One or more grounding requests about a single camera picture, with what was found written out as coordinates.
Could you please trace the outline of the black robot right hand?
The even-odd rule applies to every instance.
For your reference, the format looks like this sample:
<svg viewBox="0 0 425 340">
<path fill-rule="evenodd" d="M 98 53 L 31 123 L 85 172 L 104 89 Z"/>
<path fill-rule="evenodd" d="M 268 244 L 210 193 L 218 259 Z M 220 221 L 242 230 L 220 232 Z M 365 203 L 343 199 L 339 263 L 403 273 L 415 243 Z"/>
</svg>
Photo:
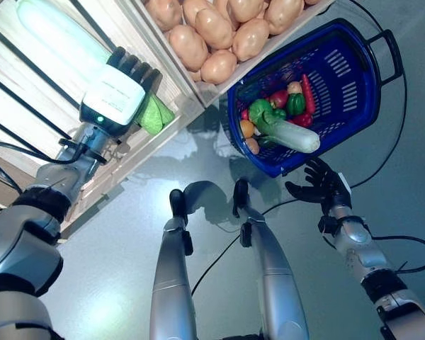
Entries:
<svg viewBox="0 0 425 340">
<path fill-rule="evenodd" d="M 308 203 L 319 203 L 324 215 L 336 206 L 352 208 L 350 190 L 340 175 L 320 158 L 312 158 L 304 168 L 305 180 L 311 186 L 299 186 L 291 181 L 285 182 L 289 194 L 295 199 Z"/>
</svg>

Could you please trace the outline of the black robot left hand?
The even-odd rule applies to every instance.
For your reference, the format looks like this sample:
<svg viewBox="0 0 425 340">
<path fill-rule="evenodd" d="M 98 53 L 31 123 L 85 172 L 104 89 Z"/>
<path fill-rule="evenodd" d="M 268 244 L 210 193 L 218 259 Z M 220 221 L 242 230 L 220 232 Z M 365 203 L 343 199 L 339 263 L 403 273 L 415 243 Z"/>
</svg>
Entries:
<svg viewBox="0 0 425 340">
<path fill-rule="evenodd" d="M 162 73 L 117 47 L 84 94 L 79 118 L 109 137 L 125 135 L 162 82 Z"/>
</svg>

